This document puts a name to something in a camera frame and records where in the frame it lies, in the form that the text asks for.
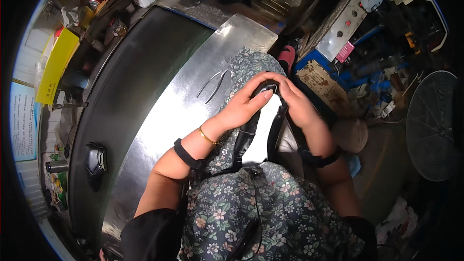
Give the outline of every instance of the stainless steel table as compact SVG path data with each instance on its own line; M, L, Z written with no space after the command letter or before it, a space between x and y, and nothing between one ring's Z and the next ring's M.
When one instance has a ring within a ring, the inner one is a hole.
M267 52L277 35L239 14L224 22L184 64L159 97L132 142L116 177L101 229L101 244L122 255L119 242L145 190L149 172L177 138L189 134L218 112L231 87L227 73L214 98L205 105L215 85L203 83L221 70L221 61L235 56L243 46Z

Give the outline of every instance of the metal pliers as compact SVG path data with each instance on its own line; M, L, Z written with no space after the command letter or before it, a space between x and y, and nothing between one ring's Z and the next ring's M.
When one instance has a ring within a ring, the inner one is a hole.
M221 64L224 66L224 67L227 67L230 65L230 61L227 62L226 60L223 60L221 62ZM221 71L221 72L217 72L215 73L211 78L209 78L205 84L203 84L203 86L201 87L201 89L198 91L198 94L197 94L197 98L198 96L200 96L201 92L205 89L206 85L211 82L212 79L214 79L216 76L218 76L219 74L221 74L221 76L219 77L219 82L217 83L217 86L216 86L216 89L214 90L214 92L212 92L211 96L209 96L208 100L206 100L205 104L208 104L209 101L211 101L212 97L214 97L214 95L216 95L217 91L219 90L219 87L221 86L221 83L222 83L222 80L224 79L224 76L225 76L225 73L229 70L229 68L227 68L225 71L224 69Z

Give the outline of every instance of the black wrist strap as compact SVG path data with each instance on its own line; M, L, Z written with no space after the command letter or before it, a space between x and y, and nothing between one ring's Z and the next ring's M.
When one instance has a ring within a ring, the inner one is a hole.
M314 156L307 147L303 146L300 146L298 148L298 153L303 161L315 165L317 168L322 168L326 165L330 165L340 157L339 148L337 148L332 155L326 158L322 158L321 156Z
M177 155L183 160L188 166L193 169L199 169L203 164L204 159L195 160L185 149L182 147L181 144L182 139L177 139L174 142L174 151Z

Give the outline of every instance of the yellow sign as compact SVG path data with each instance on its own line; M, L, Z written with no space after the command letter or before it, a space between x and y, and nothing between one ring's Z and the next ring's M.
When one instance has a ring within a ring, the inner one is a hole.
M42 80L38 87L37 102L52 105L58 82L71 56L79 46L79 38L68 29L63 29L48 58Z

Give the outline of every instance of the hand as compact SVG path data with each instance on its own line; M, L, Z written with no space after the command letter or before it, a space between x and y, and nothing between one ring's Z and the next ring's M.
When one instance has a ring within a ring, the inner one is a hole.
M305 130L320 120L311 101L288 78L275 72L267 72L263 76L279 82L280 94L287 102L289 115L296 126Z
M261 92L251 99L251 95L260 83L266 80L266 72L259 72L238 90L227 106L219 112L215 118L218 124L224 129L224 132L244 125L258 112L272 97L272 90Z

